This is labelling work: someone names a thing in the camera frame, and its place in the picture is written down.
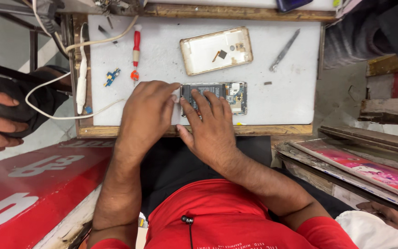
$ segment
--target black pants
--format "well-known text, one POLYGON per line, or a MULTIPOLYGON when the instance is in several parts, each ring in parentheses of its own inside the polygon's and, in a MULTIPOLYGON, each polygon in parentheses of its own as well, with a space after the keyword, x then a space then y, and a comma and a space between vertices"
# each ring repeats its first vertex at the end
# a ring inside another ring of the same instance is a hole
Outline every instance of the black pants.
MULTIPOLYGON (((31 75, 42 78, 46 81, 55 79, 56 77, 48 72, 38 71, 31 75)), ((0 104, 0 117, 8 120, 27 123, 29 128, 19 133, 4 133, 10 137, 23 138, 33 133, 49 118, 33 110, 25 102, 26 95, 37 86, 36 83, 12 80, 0 77, 0 92, 6 93, 10 97, 19 101, 17 106, 5 106, 0 104)), ((29 97, 30 103, 38 107, 49 115, 53 115, 60 105, 63 104, 69 97, 63 93, 48 86, 41 87, 32 93, 29 97)))
MULTIPOLYGON (((266 167, 270 166, 272 154, 269 136, 239 136, 236 143, 244 154, 266 167)), ((288 170, 273 169, 300 184, 333 218, 344 211, 354 210, 335 197, 293 176, 288 170)), ((141 163, 141 212, 148 218, 159 204, 181 187, 196 181, 217 178, 224 177, 193 155, 180 138, 161 138, 141 163)))

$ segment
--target orange screwdriver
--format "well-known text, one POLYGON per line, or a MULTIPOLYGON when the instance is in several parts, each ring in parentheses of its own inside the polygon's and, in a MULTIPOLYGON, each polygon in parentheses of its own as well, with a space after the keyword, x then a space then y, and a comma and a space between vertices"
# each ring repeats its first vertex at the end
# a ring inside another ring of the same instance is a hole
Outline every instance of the orange screwdriver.
POLYGON ((137 80, 139 80, 139 73, 136 71, 136 68, 139 63, 139 44, 141 43, 141 30, 142 25, 136 24, 135 26, 135 47, 133 48, 133 65, 135 66, 135 70, 131 72, 131 79, 133 80, 133 86, 137 80))

